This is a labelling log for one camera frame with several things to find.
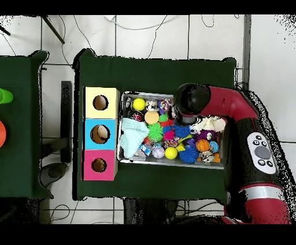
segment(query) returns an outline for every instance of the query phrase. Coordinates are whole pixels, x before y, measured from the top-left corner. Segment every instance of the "dark green tablecloth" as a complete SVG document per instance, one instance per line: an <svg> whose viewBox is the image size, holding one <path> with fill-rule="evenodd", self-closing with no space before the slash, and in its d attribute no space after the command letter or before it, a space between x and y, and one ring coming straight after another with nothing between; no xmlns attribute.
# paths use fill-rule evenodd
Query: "dark green tablecloth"
<svg viewBox="0 0 296 245"><path fill-rule="evenodd" d="M40 104L39 72L47 58L39 51L29 57L0 57L0 88L13 93L11 103L0 105L6 142L0 148L0 196L46 198L39 184Z"/></svg>
<svg viewBox="0 0 296 245"><path fill-rule="evenodd" d="M75 58L75 128L73 198L119 196L130 198L226 200L224 171L177 166L119 163L114 181L81 181L82 88L116 87L120 92L174 94L184 83L234 87L236 61L138 60L96 57L82 50Z"/></svg>

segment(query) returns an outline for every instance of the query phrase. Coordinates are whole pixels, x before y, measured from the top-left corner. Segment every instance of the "circular hole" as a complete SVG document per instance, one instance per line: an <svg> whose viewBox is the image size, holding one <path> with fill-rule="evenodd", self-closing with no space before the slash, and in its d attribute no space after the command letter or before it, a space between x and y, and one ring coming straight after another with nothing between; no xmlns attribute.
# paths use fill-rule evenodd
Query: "circular hole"
<svg viewBox="0 0 296 245"><path fill-rule="evenodd" d="M90 132L90 138L96 144L105 144L110 138L110 131L105 125L96 125Z"/></svg>
<svg viewBox="0 0 296 245"><path fill-rule="evenodd" d="M104 95L98 95L94 98L92 105L96 110L106 110L108 107L108 100Z"/></svg>
<svg viewBox="0 0 296 245"><path fill-rule="evenodd" d="M91 163L91 168L97 173L102 173L107 168L107 163L102 158L97 158Z"/></svg>

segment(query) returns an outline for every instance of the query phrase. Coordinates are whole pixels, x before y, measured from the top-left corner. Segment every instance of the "plush toy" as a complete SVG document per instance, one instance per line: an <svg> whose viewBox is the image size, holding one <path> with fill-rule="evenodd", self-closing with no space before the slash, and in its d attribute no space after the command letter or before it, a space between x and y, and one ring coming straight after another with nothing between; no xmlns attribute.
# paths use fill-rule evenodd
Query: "plush toy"
<svg viewBox="0 0 296 245"><path fill-rule="evenodd" d="M210 149L210 144L207 140L201 139L196 142L197 150L200 152L208 151Z"/></svg>
<svg viewBox="0 0 296 245"><path fill-rule="evenodd" d="M196 141L200 139L214 140L214 137L215 137L215 131L213 130L201 130L200 134L194 135L194 138Z"/></svg>

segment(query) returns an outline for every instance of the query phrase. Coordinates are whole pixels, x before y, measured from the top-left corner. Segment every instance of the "orange object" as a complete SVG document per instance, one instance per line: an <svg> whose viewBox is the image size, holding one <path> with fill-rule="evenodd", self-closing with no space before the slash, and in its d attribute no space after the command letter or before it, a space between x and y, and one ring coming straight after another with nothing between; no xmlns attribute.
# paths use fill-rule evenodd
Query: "orange object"
<svg viewBox="0 0 296 245"><path fill-rule="evenodd" d="M207 140L201 139L196 142L197 150L200 152L208 151L210 149L210 144Z"/></svg>
<svg viewBox="0 0 296 245"><path fill-rule="evenodd" d="M214 157L215 157L215 159L212 162L220 162L221 161L219 153L214 153Z"/></svg>
<svg viewBox="0 0 296 245"><path fill-rule="evenodd" d="M6 129L2 121L0 121L0 147L3 146L5 139L6 139Z"/></svg>

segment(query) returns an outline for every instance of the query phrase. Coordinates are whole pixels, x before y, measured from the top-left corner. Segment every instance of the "yellow ball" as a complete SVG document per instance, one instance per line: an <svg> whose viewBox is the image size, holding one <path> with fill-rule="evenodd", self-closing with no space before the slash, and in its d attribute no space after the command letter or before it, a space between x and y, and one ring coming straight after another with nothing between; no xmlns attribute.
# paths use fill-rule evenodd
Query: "yellow ball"
<svg viewBox="0 0 296 245"><path fill-rule="evenodd" d="M146 106L146 102L142 98L136 98L132 103L132 107L135 110L144 110Z"/></svg>
<svg viewBox="0 0 296 245"><path fill-rule="evenodd" d="M173 159L175 159L175 158L177 157L178 152L177 152L177 150L176 150L175 148L173 148L173 147L168 147L168 148L166 148L164 154L165 154L165 157L166 157L167 159L173 160Z"/></svg>

